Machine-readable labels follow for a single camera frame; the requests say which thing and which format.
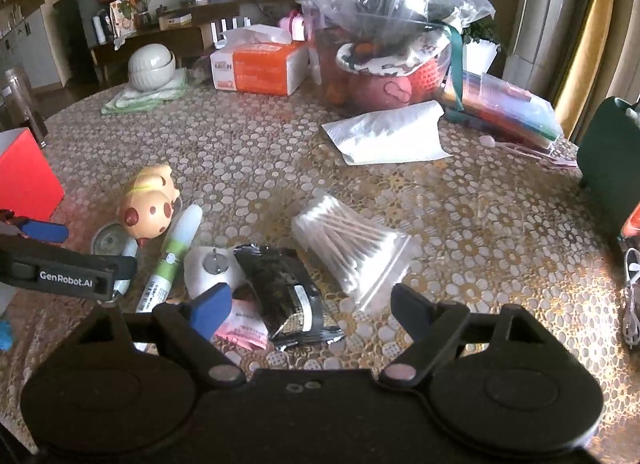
stacked bowl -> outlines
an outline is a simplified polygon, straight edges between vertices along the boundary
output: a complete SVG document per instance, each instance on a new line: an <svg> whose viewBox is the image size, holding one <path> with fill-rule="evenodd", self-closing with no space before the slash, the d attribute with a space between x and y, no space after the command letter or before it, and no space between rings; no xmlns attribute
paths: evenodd
<svg viewBox="0 0 640 464"><path fill-rule="evenodd" d="M175 72L175 56L161 44L149 44L129 58L129 84L151 92L169 83Z"/></svg>

green and white marker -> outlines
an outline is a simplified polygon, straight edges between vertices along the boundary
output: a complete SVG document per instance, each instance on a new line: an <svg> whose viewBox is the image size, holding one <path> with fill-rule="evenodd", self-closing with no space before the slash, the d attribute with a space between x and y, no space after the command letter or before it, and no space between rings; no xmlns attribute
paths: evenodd
<svg viewBox="0 0 640 464"><path fill-rule="evenodd" d="M202 221L202 208L191 204L177 219L175 227L168 232L162 255L154 274L149 278L138 302L136 313L149 313L156 305L162 303L169 296L175 275L180 269L182 259L189 251L191 242ZM146 343L135 343L138 350L144 351Z"/></svg>

red box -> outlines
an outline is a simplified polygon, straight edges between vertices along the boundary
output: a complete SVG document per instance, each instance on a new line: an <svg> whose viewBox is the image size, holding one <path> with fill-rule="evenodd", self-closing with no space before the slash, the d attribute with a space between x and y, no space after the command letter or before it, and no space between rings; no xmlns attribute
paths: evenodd
<svg viewBox="0 0 640 464"><path fill-rule="evenodd" d="M48 221L65 196L29 129L0 133L0 209Z"/></svg>

floral tablecloth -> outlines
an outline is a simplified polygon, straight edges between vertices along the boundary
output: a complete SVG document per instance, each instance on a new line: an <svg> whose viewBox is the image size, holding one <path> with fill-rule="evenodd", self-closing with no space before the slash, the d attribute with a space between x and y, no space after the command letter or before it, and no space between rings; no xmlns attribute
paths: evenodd
<svg viewBox="0 0 640 464"><path fill-rule="evenodd" d="M550 171L479 145L478 133L442 121L451 157L434 163L347 167L320 125L337 119L308 88L289 99L190 89L152 112L102 116L118 88L95 94L47 121L47 158L65 199L53 219L68 225L66 247L88 251L114 218L124 183L145 165L169 163L185 202L202 206L196 245L253 241L293 245L290 220L316 189L362 215L416 235L422 256L404 279L433 300L471 311L518 303L530 310L601 383L606 412L591 451L605 463L640 456L640 356L622 344L621 256L607 248L578 189L579 172ZM575 155L562 143L561 153ZM120 305L133 311L157 261L159 240ZM251 374L259 367L379 371L411 339L389 312L354 312L327 274L308 264L346 331L331 346L250 352L220 343ZM184 284L172 295L186 296ZM0 418L33 447L19 413L24 383L92 308L29 291L8 310L17 340L0 354Z"/></svg>

charging cable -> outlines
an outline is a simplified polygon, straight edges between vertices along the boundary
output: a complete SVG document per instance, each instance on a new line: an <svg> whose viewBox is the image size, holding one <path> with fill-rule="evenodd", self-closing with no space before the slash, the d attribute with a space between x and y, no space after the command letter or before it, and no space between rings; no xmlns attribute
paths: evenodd
<svg viewBox="0 0 640 464"><path fill-rule="evenodd" d="M633 253L636 261L629 261L629 254ZM625 253L625 288L626 288L626 309L622 319L622 335L625 342L630 347L640 344L640 319L636 311L636 282L640 280L640 251L629 248Z"/></svg>

